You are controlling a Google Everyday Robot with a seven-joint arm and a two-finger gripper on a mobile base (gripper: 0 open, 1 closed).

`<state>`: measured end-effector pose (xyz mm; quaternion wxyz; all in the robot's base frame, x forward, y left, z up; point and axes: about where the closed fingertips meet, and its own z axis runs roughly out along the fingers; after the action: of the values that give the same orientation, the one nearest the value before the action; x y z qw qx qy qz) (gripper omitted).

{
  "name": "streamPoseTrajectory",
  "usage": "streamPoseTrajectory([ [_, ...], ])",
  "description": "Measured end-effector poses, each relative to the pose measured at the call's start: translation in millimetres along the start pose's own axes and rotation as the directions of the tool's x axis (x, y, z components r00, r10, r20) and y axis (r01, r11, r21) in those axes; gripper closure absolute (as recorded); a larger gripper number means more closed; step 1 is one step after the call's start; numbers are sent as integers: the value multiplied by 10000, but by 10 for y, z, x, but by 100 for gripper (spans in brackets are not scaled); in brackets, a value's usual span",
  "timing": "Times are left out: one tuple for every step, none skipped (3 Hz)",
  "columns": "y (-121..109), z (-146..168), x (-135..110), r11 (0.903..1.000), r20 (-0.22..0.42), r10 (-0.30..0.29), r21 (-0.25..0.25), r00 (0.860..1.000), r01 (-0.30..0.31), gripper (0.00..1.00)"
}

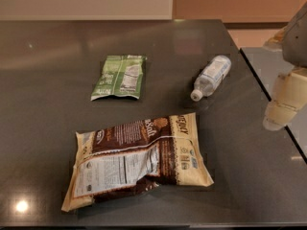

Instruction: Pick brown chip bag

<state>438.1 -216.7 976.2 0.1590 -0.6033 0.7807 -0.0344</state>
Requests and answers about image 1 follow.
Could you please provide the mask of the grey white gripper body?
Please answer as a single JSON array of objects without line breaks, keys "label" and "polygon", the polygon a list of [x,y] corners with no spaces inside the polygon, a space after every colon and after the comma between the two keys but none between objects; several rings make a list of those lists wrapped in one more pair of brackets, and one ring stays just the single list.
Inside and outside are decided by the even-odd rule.
[{"label": "grey white gripper body", "polygon": [[307,2],[288,23],[282,40],[285,61],[307,67]]}]

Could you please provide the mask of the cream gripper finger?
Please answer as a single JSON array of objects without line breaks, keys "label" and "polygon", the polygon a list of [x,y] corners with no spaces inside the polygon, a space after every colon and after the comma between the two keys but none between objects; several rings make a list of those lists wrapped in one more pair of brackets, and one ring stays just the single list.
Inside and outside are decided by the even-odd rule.
[{"label": "cream gripper finger", "polygon": [[281,51],[282,42],[284,38],[286,28],[280,29],[272,37],[270,37],[263,45],[263,47],[269,51]]},{"label": "cream gripper finger", "polygon": [[270,131],[285,127],[307,104],[307,68],[295,67],[288,74],[279,74],[272,89],[263,126]]}]

